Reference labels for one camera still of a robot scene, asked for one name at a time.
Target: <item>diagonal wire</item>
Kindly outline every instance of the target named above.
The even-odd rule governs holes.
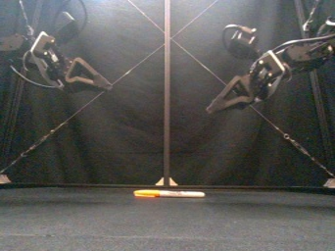
[[[149,18],[149,16],[145,14],[145,12],[138,8],[138,6],[128,0],[129,4],[136,8],[136,10],[141,13],[141,15],[146,18],[146,20],[153,24],[153,26],[164,33],[162,29],[160,26],[154,23],[154,21]]]
[[[170,37],[174,38],[192,24],[193,22],[202,16],[202,14],[212,8],[212,6],[218,2],[218,0],[213,1],[213,3],[198,13],[198,15],[188,22],[188,24],[178,30],[178,32]]]
[[[110,84],[110,87],[113,87],[114,84],[117,84],[128,75],[129,73],[152,57],[152,55],[164,47],[161,45],[126,72],[125,74]],[[9,170],[25,157],[28,157],[28,154],[34,150],[34,148],[48,139],[48,137],[65,125],[68,125],[69,121],[92,105],[92,103],[101,97],[102,94],[105,94],[106,91],[101,91],[93,99],[72,114],[72,116],[58,124],[56,128],[53,128],[45,136],[42,136],[34,144],[25,150],[20,156],[14,159],[14,161],[10,162],[10,164],[0,171],[0,175],[4,174],[6,170]]]
[[[164,32],[157,24],[150,20],[148,15],[140,10],[140,8],[128,0],[128,2],[134,6],[134,8],[140,11],[140,13],[144,15],[144,17],[149,20],[149,22],[154,25],[154,27],[158,28],[161,32]],[[201,63],[201,61],[190,54],[190,52],[174,41],[174,37],[190,26],[190,24],[198,19],[198,17],[208,11],[208,9],[218,2],[216,0],[212,2],[212,4],[202,10],[202,12],[186,23],[186,25],[178,30],[178,32],[169,38],[170,41],[176,44],[176,46],[185,52],[185,54],[194,60],[194,62],[204,68],[204,70],[216,78],[216,80],[222,84],[226,85],[225,82],[218,78],[218,76],[210,71],[210,69]],[[316,166],[323,169],[332,177],[335,175],[327,170],[327,168],[319,163],[319,161],[308,154],[307,150],[301,147],[301,145],[290,139],[289,135],[284,133],[280,128],[272,123],[272,121],[258,112],[258,110],[249,105],[249,108],[253,110],[253,112],[258,115],[258,117],[268,123],[268,125],[274,128],[284,136],[284,139],[288,140],[292,145],[296,147],[296,149],[309,158],[309,160],[316,164]]]

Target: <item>dark gray floor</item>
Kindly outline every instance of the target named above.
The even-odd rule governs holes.
[[[331,195],[134,198],[133,190],[1,189],[0,250],[335,250]]]

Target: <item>black fabric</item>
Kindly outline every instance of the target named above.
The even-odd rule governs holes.
[[[0,190],[1,250],[333,250],[333,196],[130,189]]]
[[[221,81],[245,74],[250,65],[224,49],[224,26],[256,27],[258,48],[266,51],[300,38],[295,3],[217,1],[204,11],[212,3],[170,1],[170,177],[178,184],[321,185],[324,171],[252,109],[205,113],[224,88]],[[52,33],[60,5],[44,4],[37,30]],[[86,26],[60,49],[66,56],[84,58],[114,86],[8,175],[24,182],[153,184],[164,169],[164,1],[85,1],[85,5]],[[76,1],[64,9],[84,20]],[[34,71],[29,77],[41,81]],[[25,86],[8,162],[97,94]],[[282,82],[254,108],[323,163],[308,76]]]

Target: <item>black curtain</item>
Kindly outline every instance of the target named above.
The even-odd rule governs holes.
[[[60,49],[84,58],[113,88],[8,176],[17,182],[154,184],[164,175],[164,0],[86,0],[86,24],[78,1],[61,7],[65,2],[45,1],[37,31],[52,34],[57,12],[68,11],[84,29]],[[308,74],[282,82],[273,96],[254,104],[256,112],[248,107],[205,113],[224,83],[252,63],[224,49],[229,24],[256,27],[261,51],[301,37],[290,0],[170,1],[170,178],[186,185],[321,185],[324,171],[273,128],[325,162]],[[333,66],[324,69],[325,79]],[[42,81],[36,70],[28,77]],[[16,79],[4,82],[12,86]],[[332,100],[333,85],[327,84]],[[25,84],[6,164],[98,93]]]

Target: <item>metal rod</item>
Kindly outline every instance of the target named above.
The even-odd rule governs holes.
[[[295,5],[296,5],[297,16],[299,16],[301,38],[308,38],[309,32],[304,32],[301,28],[305,22],[301,0],[295,0]],[[320,86],[319,86],[316,70],[309,72],[308,75],[309,75],[316,115],[317,115],[317,120],[319,120],[319,129],[320,129],[320,135],[321,135],[321,144],[323,144],[323,149],[324,149],[325,162],[327,162],[328,167],[333,167],[335,160],[333,160],[333,150],[332,150],[332,143],[331,143],[332,137],[329,133],[329,126],[328,126],[327,116],[325,116],[325,111],[324,111],[324,102],[321,98],[321,91],[320,91]]]
[[[170,72],[169,4],[170,4],[169,0],[165,0],[164,186],[169,186],[169,72]]]

